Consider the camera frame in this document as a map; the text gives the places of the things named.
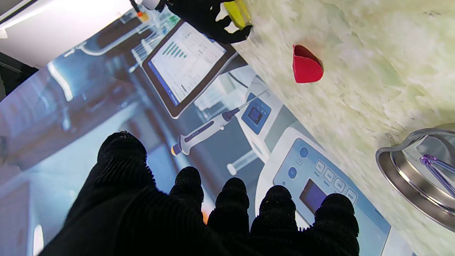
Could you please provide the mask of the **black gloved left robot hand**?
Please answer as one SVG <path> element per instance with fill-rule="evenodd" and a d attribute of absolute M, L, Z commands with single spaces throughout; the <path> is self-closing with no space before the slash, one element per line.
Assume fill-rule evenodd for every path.
<path fill-rule="evenodd" d="M 101 145 L 60 232 L 41 256 L 358 256 L 359 225 L 351 201 L 328 195 L 314 224 L 301 229 L 281 185 L 271 187 L 249 224 L 244 182 L 232 177 L 203 221 L 199 172 L 183 168 L 169 193 L 146 165 L 146 149 L 127 131 Z"/>

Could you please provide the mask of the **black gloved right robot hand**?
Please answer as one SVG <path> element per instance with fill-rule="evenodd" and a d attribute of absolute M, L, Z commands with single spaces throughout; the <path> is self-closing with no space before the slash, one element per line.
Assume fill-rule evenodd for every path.
<path fill-rule="evenodd" d="M 168 0 L 166 5 L 169 11 L 218 43 L 234 44 L 245 41 L 252 25 L 230 33 L 225 29 L 232 22 L 229 16 L 216 21 L 221 3 L 224 2 L 232 0 Z"/>

